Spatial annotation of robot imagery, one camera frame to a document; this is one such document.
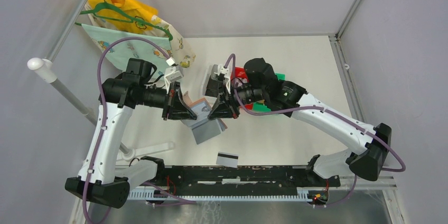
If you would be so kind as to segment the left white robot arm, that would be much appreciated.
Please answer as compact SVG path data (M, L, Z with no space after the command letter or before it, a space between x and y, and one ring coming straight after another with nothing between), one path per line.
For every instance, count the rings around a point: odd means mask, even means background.
M197 119L183 100L179 82L171 83L168 90L146 86L153 68L148 61L131 58L125 72L102 82L91 146L78 175L66 180L68 192L88 202L119 209L131 190L146 181L155 186L165 181L161 158L143 156L136 164L116 170L124 130L137 105L162 109L164 120Z

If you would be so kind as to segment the tan leather card holder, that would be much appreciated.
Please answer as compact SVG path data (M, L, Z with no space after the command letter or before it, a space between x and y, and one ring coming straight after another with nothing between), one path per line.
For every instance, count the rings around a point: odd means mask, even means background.
M221 119L209 119L208 116L211 113L212 106L205 98L192 101L189 97L189 93L186 92L183 95L183 100L197 116L196 120L181 120L182 124L188 127L192 132L198 132L207 128L223 132L228 128Z

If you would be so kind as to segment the silver magnetic stripe card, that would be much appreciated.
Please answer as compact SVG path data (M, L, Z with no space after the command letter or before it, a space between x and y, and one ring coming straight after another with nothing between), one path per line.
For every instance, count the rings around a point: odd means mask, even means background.
M220 166L237 168L239 155L224 152L218 152L216 164Z

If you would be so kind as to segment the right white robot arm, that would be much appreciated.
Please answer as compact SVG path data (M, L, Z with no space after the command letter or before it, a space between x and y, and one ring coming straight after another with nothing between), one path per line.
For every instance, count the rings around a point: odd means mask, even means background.
M233 76L230 66L219 64L204 84L205 95L215 97L209 119L238 118L246 105L263 101L268 115L285 115L308 123L337 139L346 150L330 155L315 155L308 162L305 179L318 186L336 175L354 174L377 181L390 153L391 127L377 126L348 117L325 105L305 88L280 79L263 58L244 65L246 82Z

